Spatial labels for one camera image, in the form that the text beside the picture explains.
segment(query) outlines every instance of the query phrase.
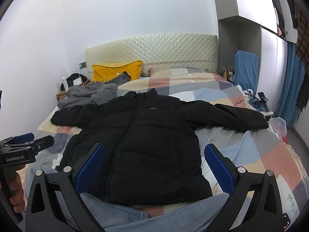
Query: screw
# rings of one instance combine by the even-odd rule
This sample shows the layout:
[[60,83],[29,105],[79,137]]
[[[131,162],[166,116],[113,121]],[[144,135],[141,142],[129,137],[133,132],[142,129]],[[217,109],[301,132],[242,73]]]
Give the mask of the screw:
[[240,173],[245,173],[246,172],[246,169],[244,167],[239,167],[237,169]]
[[68,173],[68,172],[70,172],[71,171],[71,167],[70,166],[66,166],[64,169],[63,169],[63,171],[64,172],[66,172],[66,173]]
[[271,170],[267,170],[266,173],[267,173],[268,176],[273,176],[273,172]]
[[40,176],[42,173],[43,173],[43,171],[42,171],[42,170],[37,170],[37,172],[36,172],[36,176]]

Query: gray floor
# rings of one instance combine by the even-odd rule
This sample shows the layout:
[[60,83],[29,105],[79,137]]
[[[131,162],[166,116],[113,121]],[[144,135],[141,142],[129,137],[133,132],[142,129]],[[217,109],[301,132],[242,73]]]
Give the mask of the gray floor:
[[287,129],[286,139],[295,153],[302,160],[306,172],[309,173],[309,151],[306,151],[308,148],[304,148],[292,129]]

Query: black puffer jacket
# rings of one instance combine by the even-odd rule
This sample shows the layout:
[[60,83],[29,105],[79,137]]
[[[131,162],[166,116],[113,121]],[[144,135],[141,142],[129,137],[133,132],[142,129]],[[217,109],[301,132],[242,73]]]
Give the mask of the black puffer jacket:
[[88,193],[123,205],[166,205],[212,196],[194,130],[207,125],[238,131],[268,128],[259,112],[184,102],[155,89],[131,91],[100,106],[57,111],[51,122],[83,129],[67,144],[56,170],[73,166],[95,143],[103,144],[105,160]]

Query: white plastic bag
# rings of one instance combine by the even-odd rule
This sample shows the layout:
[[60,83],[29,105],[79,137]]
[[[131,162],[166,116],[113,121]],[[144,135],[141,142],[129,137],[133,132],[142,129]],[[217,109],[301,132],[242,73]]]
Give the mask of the white plastic bag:
[[282,118],[271,118],[268,121],[269,124],[273,127],[274,131],[279,134],[280,138],[283,139],[283,137],[286,136],[287,130],[286,130],[286,122]]

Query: white cabinet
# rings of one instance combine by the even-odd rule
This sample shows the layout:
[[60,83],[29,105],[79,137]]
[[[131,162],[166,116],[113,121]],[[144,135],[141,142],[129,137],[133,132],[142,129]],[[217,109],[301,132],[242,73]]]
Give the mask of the white cabinet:
[[257,92],[264,92],[268,107],[275,112],[281,95],[286,61],[287,42],[262,29],[262,54]]
[[240,16],[277,33],[272,0],[215,0],[217,18]]
[[276,71],[273,79],[272,89],[269,97],[268,106],[273,112],[276,111],[281,91],[283,88],[283,82],[285,77],[286,61],[288,53],[288,43],[277,37],[277,62]]
[[269,99],[269,103],[271,101],[270,93],[275,77],[276,63],[277,36],[265,29],[262,29],[262,53],[257,92],[264,92],[266,98]]
[[261,25],[277,33],[277,21],[272,0],[256,0]]
[[257,0],[236,0],[238,15],[261,24],[260,9]]
[[283,18],[284,18],[284,26],[285,26],[285,33],[286,33],[286,40],[290,41],[292,43],[297,42],[297,36],[298,32],[296,29],[293,28],[293,22],[292,22],[292,15],[289,8],[289,4],[287,0],[279,0],[280,5],[282,8]]

